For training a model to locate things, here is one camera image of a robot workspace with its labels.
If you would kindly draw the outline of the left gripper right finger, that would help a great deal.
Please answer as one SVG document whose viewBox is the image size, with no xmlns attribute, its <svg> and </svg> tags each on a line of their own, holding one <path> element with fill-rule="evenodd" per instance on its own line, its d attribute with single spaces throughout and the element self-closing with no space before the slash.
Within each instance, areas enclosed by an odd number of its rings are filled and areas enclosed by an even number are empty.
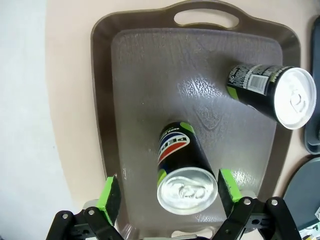
<svg viewBox="0 0 320 240">
<path fill-rule="evenodd" d="M 229 169 L 219 169 L 218 193 L 226 220 L 213 240 L 239 240 L 243 234 L 257 230 L 264 240 L 299 240 L 300 233 L 285 203 L 278 196 L 265 202 L 242 196 Z"/>
</svg>

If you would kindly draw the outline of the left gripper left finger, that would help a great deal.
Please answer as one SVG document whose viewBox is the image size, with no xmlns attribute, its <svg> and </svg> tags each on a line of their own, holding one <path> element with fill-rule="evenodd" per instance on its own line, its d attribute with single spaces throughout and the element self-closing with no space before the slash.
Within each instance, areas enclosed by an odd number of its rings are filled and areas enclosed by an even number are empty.
<svg viewBox="0 0 320 240">
<path fill-rule="evenodd" d="M 48 232 L 50 240 L 122 240 L 115 228 L 121 205 L 117 177 L 109 176 L 95 206 L 73 214 L 68 210 L 56 213 Z"/>
</svg>

